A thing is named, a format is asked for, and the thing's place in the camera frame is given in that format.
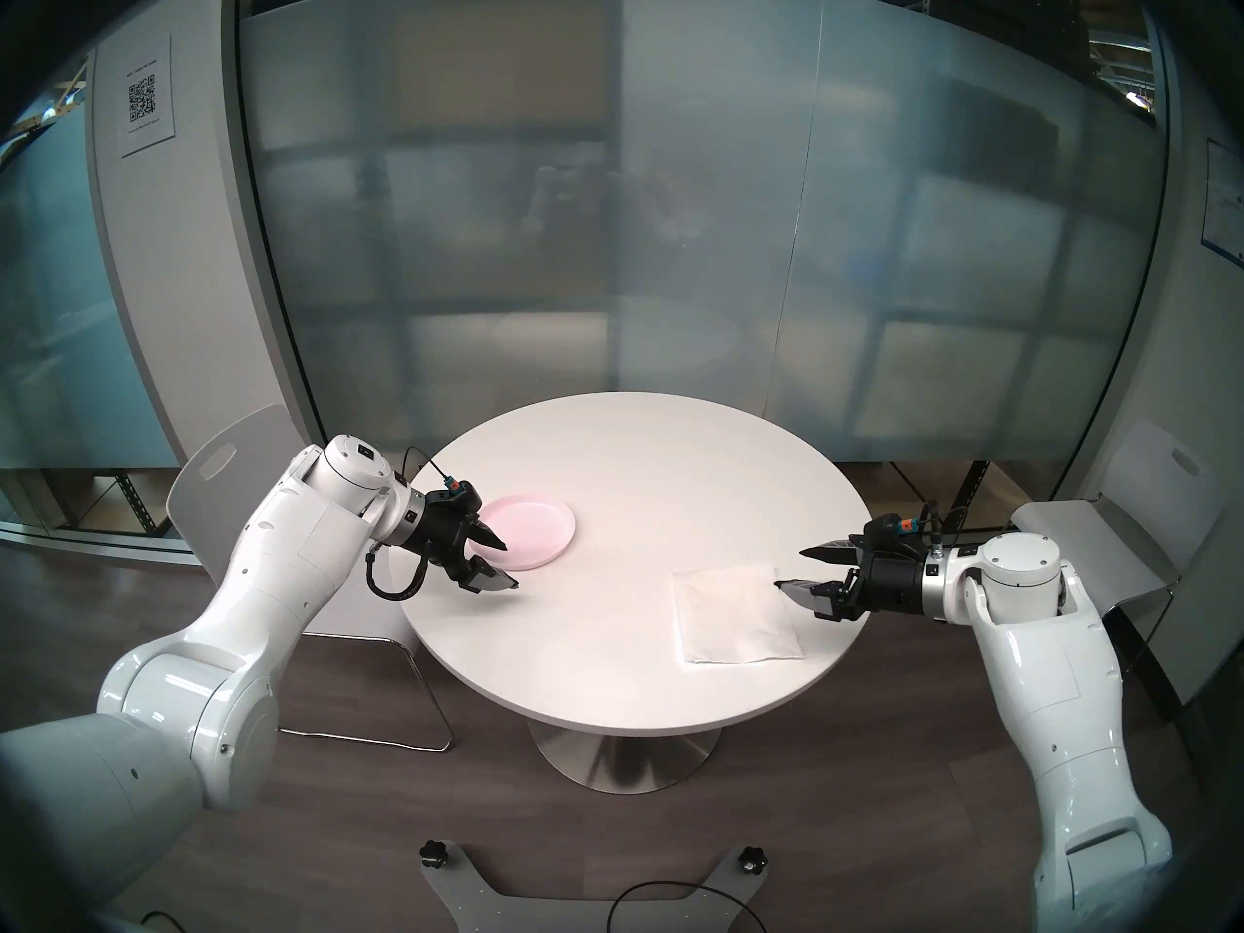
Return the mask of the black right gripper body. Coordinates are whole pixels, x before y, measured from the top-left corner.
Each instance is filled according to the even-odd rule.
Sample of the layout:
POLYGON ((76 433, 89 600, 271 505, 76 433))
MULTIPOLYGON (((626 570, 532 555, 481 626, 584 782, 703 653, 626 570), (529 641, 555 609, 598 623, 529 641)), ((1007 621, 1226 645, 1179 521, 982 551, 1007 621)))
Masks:
POLYGON ((865 613, 889 612, 924 616, 926 551, 858 549, 857 570, 848 573, 840 595, 840 620, 857 621, 865 613))

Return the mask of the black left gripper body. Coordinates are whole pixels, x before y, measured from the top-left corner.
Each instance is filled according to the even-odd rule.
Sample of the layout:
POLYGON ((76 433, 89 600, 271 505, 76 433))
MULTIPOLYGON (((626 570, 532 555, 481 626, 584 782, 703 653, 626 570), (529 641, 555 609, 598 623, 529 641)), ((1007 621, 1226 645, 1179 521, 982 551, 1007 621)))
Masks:
POLYGON ((465 556, 470 516, 478 516, 481 500, 475 491, 429 491, 423 498, 418 521, 418 554, 440 567, 457 583, 457 561, 465 556))

